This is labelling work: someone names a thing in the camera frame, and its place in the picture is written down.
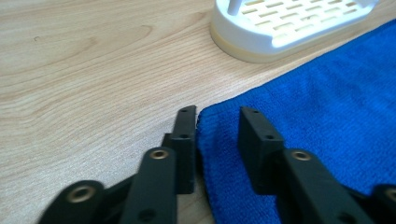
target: wooden table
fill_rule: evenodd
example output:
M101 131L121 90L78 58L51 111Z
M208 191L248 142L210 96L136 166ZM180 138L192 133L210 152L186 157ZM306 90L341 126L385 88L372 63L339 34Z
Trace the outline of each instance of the wooden table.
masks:
M36 223L66 186L136 172L179 108L230 99L396 17L381 0L355 30L288 58L244 63L209 34L214 1L0 2L0 222ZM203 191L179 223L214 222Z

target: blue microfiber cloth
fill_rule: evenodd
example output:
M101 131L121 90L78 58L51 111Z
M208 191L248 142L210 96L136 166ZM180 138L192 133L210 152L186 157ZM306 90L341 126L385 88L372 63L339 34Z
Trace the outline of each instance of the blue microfiber cloth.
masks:
M254 107L286 141L316 154L342 184L396 184L396 21L199 115L197 141L217 223L279 223L237 149L239 109Z

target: white plastic tray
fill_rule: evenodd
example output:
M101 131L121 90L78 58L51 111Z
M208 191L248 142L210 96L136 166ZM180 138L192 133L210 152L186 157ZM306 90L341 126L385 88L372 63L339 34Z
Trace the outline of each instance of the white plastic tray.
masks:
M260 62L362 20L377 0L216 0L211 34L236 58Z

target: black linkage arm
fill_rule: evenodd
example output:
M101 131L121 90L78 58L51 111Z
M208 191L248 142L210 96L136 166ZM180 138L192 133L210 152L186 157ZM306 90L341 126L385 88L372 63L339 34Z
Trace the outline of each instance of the black linkage arm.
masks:
M161 147L147 151L138 173L105 189L83 180L64 189L39 224L177 223L177 194L194 192L195 105L180 109Z
M277 196L282 223L396 223L396 186L377 186L371 196L342 186L311 152L285 149L256 109L241 107L238 148L254 191Z

